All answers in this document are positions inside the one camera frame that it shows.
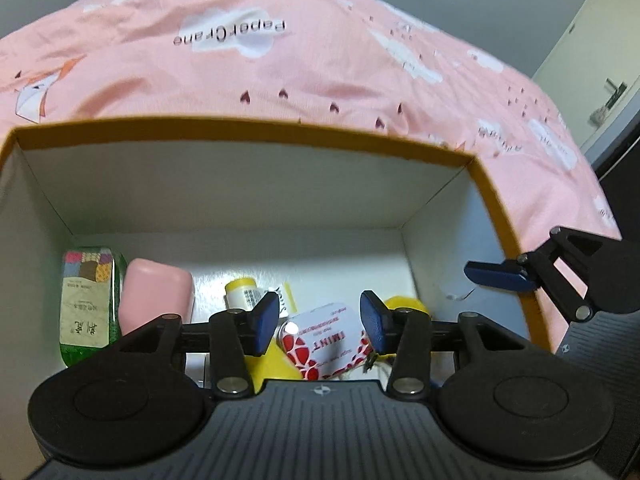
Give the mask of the white pouch with label card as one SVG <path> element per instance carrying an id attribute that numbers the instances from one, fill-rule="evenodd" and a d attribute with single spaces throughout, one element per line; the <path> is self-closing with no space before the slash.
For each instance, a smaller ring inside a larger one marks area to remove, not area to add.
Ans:
<path id="1" fill-rule="evenodd" d="M 352 368 L 342 375 L 342 380 L 361 382 L 362 380 L 376 380 L 383 389 L 386 388 L 390 374 L 392 374 L 395 356 L 378 356 L 374 361 L 364 362 L 361 366 Z"/>

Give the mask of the pink cloud-print bedspread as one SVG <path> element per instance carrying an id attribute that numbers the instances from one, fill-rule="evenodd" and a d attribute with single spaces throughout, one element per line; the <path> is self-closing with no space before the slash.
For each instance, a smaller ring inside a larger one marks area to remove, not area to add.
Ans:
<path id="1" fill-rule="evenodd" d="M 533 249 L 555 226 L 620 235 L 541 88 L 382 1 L 77 0 L 1 41 L 1 143 L 18 128 L 165 117 L 432 144 L 480 160 Z"/>

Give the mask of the pink plastic bottle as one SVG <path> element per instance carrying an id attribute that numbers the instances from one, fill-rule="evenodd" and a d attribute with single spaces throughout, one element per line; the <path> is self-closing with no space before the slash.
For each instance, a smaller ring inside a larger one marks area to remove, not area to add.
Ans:
<path id="1" fill-rule="evenodd" d="M 129 263 L 118 308 L 120 331 L 127 335 L 163 314 L 178 314 L 189 323 L 194 307 L 190 272 L 148 259 Z"/>

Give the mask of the red white mint tin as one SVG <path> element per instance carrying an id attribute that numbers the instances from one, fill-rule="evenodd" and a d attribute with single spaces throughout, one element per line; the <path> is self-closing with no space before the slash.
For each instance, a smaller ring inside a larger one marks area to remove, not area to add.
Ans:
<path id="1" fill-rule="evenodd" d="M 358 314 L 340 302 L 292 316 L 278 329 L 277 342 L 308 382 L 348 372 L 372 351 Z"/>

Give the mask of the green glass bottle with label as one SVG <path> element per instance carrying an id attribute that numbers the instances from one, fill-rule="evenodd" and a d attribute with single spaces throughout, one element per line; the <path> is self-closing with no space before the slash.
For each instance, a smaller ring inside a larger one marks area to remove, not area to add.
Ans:
<path id="1" fill-rule="evenodd" d="M 127 263 L 104 246 L 79 247 L 63 258 L 58 346 L 67 366 L 122 336 L 118 307 Z"/>

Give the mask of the orange cardboard box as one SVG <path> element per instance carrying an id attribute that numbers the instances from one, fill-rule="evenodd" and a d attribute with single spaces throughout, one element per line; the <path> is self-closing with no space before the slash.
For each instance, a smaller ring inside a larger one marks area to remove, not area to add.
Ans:
<path id="1" fill-rule="evenodd" d="M 361 292 L 477 310 L 550 349 L 564 330 L 531 294 L 478 288 L 470 260 L 520 240 L 486 167 L 406 139 L 291 124 L 107 119 L 18 128 L 1 143 L 1 474 L 42 458 L 27 401 L 57 372 L 64 252 L 107 246 L 189 271 L 198 321 L 242 275 L 288 283 L 297 307 Z"/>

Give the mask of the yellow bottle with white label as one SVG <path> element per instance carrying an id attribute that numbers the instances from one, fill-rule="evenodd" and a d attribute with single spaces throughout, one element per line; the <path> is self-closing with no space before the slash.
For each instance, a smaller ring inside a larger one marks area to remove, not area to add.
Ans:
<path id="1" fill-rule="evenodd" d="M 278 330 L 292 313 L 286 287 L 259 288 L 254 278 L 243 276 L 224 285 L 224 301 L 236 316 L 244 361 L 255 392 L 266 380 L 301 380 L 302 374 L 280 349 Z"/>

